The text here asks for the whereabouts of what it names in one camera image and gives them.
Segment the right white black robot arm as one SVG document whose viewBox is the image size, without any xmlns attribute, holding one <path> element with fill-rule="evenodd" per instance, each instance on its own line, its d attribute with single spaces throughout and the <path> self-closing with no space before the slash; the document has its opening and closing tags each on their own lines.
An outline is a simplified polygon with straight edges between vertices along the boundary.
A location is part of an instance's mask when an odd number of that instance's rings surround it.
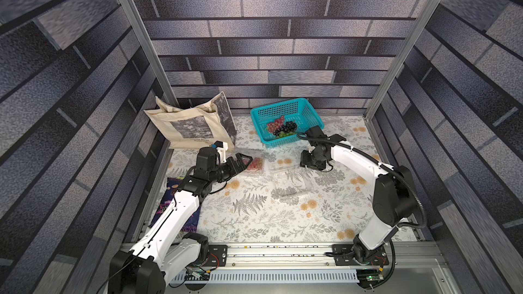
<svg viewBox="0 0 523 294">
<path fill-rule="evenodd" d="M 374 186 L 373 216 L 364 230 L 355 236 L 350 252 L 335 255 L 368 265 L 384 251 L 384 245 L 391 242 L 400 228 L 426 227 L 426 211 L 407 167 L 380 162 L 339 134 L 327 136 L 318 126 L 299 133 L 297 137 L 313 147 L 311 151 L 302 151 L 300 167 L 323 172 L 334 161 Z"/>
</svg>

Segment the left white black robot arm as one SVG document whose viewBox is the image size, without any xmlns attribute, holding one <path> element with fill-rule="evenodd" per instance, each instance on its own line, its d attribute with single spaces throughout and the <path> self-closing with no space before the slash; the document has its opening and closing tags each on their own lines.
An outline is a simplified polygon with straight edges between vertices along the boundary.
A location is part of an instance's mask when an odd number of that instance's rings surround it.
<svg viewBox="0 0 523 294">
<path fill-rule="evenodd" d="M 226 143 L 200 148 L 196 164 L 174 190 L 173 199 L 144 237 L 127 252 L 117 252 L 110 262 L 107 281 L 98 293 L 164 293 L 172 279 L 191 264 L 208 257 L 208 238 L 189 233 L 174 240 L 197 212 L 215 183 L 226 184 L 247 170 L 253 157 L 237 153 L 226 156 Z"/>
</svg>

